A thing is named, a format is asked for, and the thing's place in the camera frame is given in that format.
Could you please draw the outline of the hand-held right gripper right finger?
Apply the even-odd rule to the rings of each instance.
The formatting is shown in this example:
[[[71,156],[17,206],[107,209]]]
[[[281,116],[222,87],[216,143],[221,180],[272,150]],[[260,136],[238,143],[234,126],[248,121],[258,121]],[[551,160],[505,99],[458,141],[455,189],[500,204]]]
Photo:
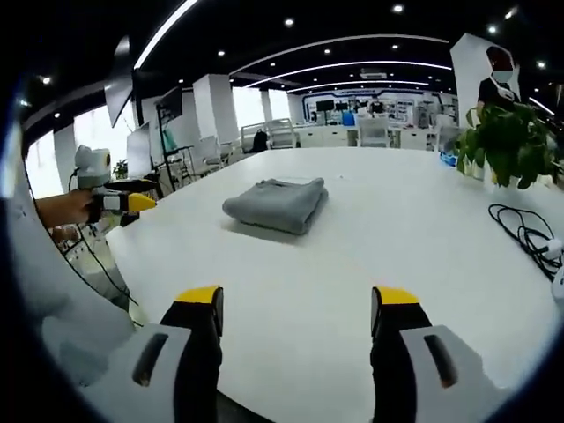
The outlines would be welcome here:
[[[371,298],[375,422],[484,422],[507,401],[481,356],[431,324],[414,294],[375,286]]]

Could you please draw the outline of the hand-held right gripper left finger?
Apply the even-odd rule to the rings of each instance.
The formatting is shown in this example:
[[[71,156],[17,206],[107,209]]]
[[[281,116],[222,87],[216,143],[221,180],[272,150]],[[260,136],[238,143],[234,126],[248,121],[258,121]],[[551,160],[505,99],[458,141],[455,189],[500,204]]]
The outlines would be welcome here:
[[[160,323],[146,324],[109,358],[83,396],[106,422],[215,422],[224,293],[181,293]]]

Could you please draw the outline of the person's left hand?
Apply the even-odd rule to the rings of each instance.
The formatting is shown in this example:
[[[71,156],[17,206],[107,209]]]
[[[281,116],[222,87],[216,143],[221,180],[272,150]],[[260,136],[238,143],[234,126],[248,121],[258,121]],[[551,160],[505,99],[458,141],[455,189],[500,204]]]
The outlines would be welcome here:
[[[74,189],[63,195],[61,205],[61,223],[85,224],[90,218],[90,206],[93,193],[89,189]]]

